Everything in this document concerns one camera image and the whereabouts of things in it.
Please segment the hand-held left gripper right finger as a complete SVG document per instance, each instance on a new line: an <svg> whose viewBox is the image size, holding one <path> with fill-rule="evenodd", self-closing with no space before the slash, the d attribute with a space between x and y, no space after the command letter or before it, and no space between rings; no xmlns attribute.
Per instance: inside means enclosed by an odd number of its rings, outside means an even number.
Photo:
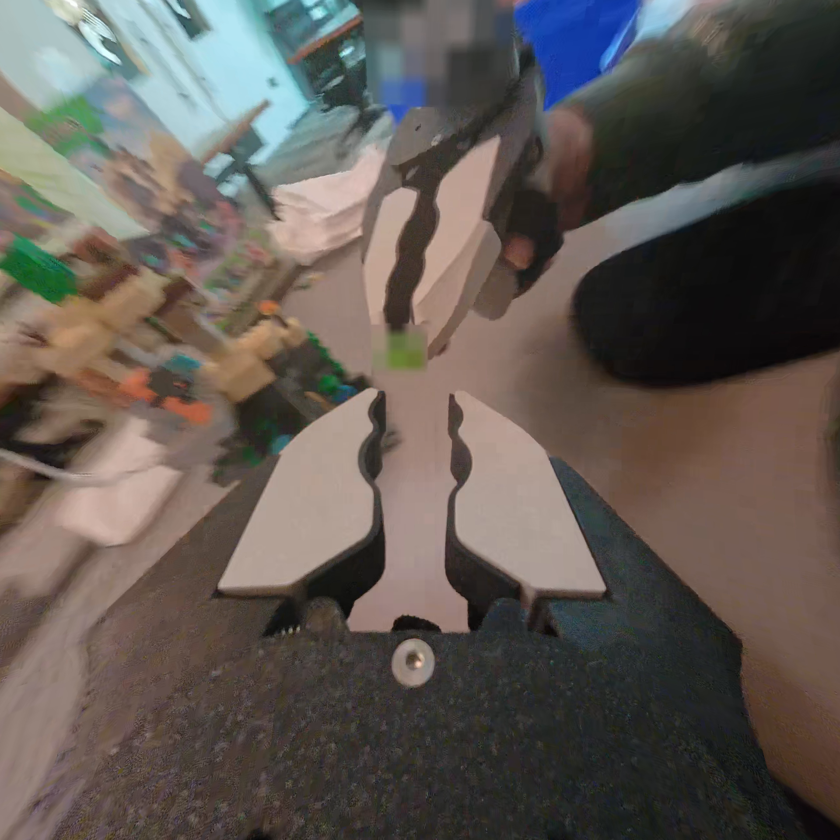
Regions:
<svg viewBox="0 0 840 840"><path fill-rule="evenodd" d="M606 583L546 450L464 391L449 397L446 575L468 601L601 599Z"/></svg>

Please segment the crumpled white paper bags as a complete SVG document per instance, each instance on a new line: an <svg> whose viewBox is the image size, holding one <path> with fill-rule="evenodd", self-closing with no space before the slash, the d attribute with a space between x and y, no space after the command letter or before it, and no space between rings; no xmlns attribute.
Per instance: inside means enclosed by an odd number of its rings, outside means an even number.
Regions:
<svg viewBox="0 0 840 840"><path fill-rule="evenodd" d="M384 161L385 147L373 143L349 170L275 188L278 219L266 223L273 245L299 266L310 267L354 242Z"/></svg>

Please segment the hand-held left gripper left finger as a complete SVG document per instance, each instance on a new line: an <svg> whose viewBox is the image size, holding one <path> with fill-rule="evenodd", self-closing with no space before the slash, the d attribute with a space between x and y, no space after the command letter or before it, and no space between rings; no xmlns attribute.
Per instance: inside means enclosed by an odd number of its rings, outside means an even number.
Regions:
<svg viewBox="0 0 840 840"><path fill-rule="evenodd" d="M382 532L385 394L367 388L280 453L217 583L230 597L304 597Z"/></svg>

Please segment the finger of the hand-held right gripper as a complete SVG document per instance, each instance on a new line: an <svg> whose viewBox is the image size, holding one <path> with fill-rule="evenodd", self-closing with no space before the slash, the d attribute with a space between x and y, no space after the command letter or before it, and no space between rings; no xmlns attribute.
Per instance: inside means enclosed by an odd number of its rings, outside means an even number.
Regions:
<svg viewBox="0 0 840 840"><path fill-rule="evenodd" d="M415 219L421 203L416 190L403 186L380 204L362 264L373 325L406 327L413 322L413 295L422 276L422 225Z"/></svg>
<svg viewBox="0 0 840 840"><path fill-rule="evenodd" d="M500 141L495 136L473 147L437 189L437 225L413 293L413 315L424 330L429 360L448 345L501 252L500 237L485 218Z"/></svg>

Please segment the green toy box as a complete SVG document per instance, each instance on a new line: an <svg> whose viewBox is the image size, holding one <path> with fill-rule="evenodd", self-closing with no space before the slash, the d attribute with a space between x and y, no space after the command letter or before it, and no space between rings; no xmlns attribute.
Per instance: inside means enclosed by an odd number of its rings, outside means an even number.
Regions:
<svg viewBox="0 0 840 840"><path fill-rule="evenodd" d="M158 234L186 198L181 142L118 77L60 78L42 93L2 74L2 171L116 238Z"/></svg>

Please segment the blue plastic bin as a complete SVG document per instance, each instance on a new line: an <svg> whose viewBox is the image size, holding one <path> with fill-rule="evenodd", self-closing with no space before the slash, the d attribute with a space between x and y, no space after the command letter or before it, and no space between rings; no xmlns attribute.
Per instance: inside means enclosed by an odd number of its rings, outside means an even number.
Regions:
<svg viewBox="0 0 840 840"><path fill-rule="evenodd" d="M543 76L544 108L610 71L637 35L643 2L524 1L514 18Z"/></svg>

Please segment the person's right hand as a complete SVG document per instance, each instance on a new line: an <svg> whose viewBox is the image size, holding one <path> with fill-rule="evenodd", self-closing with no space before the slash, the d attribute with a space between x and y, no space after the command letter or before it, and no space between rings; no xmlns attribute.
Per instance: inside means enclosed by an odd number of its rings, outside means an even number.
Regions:
<svg viewBox="0 0 840 840"><path fill-rule="evenodd" d="M583 114L558 105L544 114L543 174L545 199L520 192L507 223L502 248L505 263L520 274L538 277L550 262L550 245L583 222L587 201L587 173L592 162L592 126Z"/></svg>

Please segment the person's right forearm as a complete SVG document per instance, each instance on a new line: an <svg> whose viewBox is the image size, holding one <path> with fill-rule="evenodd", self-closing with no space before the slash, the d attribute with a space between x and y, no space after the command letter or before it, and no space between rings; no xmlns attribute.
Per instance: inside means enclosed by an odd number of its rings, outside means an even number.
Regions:
<svg viewBox="0 0 840 840"><path fill-rule="evenodd" d="M839 2L720 2L562 100L589 132L580 220L838 142Z"/></svg>

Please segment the toy brick tower model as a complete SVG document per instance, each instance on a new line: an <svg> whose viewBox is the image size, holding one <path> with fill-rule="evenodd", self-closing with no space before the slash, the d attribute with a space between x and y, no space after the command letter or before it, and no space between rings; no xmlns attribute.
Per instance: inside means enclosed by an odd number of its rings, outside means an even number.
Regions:
<svg viewBox="0 0 840 840"><path fill-rule="evenodd" d="M295 431L336 405L354 381L314 336L280 310L237 338L202 320L216 300L204 282L219 280L241 256L252 275L276 267L270 247L245 236L236 204L187 156L186 194L158 234L114 239L88 227L52 255L4 229L2 272L45 300L42 326L9 339L14 359L2 368L2 450L67 468L68 448L19 437L36 420L52 382L74 385L118 407L148 408L178 427L207 430L233 423L220 445L266 456L284 427Z"/></svg>

